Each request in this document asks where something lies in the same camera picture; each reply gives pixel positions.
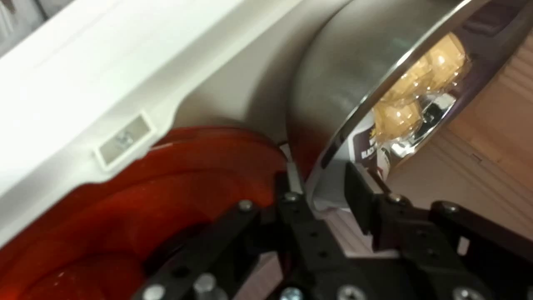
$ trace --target small rectangular label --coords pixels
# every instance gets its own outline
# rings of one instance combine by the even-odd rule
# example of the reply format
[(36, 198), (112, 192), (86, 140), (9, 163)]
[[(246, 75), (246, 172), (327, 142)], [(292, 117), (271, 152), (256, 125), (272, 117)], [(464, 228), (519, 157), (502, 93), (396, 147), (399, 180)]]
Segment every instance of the small rectangular label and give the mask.
[(116, 163), (124, 153), (134, 148), (144, 137), (151, 133), (149, 122), (139, 115), (109, 142), (106, 142), (99, 152), (106, 167)]

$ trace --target red translucent plastic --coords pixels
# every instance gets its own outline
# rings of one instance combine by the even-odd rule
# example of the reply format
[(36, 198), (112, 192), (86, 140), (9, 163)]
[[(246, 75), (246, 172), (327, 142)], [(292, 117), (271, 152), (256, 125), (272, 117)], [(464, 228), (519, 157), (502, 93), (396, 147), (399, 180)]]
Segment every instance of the red translucent plastic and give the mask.
[(182, 128), (102, 185), (74, 190), (0, 250), (2, 300), (122, 300), (171, 235), (242, 198), (274, 202), (286, 157), (241, 128)]

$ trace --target stainless steel bowl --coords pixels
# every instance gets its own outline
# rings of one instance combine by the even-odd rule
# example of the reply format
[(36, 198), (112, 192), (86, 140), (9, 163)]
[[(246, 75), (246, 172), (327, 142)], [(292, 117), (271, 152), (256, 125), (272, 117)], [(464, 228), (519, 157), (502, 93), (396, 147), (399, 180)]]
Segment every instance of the stainless steel bowl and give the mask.
[(316, 208), (347, 207), (351, 137), (386, 92), (486, 0), (354, 0), (306, 55), (289, 105), (292, 155)]

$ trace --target black plastic mechanism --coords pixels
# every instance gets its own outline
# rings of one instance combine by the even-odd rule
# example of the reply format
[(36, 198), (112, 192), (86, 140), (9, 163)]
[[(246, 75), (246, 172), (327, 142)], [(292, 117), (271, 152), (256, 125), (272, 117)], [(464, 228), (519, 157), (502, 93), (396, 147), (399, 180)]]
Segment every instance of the black plastic mechanism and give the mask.
[(284, 272), (276, 300), (532, 298), (532, 242), (449, 202), (416, 208), (362, 165), (347, 167), (346, 192), (374, 248), (397, 257), (349, 258), (306, 197), (281, 177), (272, 208), (242, 200), (162, 260), (137, 298), (156, 287), (162, 300), (234, 298), (267, 252), (277, 252)]

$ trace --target white plastic panel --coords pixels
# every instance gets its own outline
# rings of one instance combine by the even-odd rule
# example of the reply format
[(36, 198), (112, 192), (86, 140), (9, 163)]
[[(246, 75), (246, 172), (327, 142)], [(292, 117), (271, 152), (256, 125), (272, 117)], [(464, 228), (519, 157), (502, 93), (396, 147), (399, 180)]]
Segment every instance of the white plastic panel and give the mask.
[[(299, 2), (77, 0), (6, 55), (0, 245), (72, 188), (146, 155), (186, 95)], [(106, 163), (114, 138), (127, 145)]]

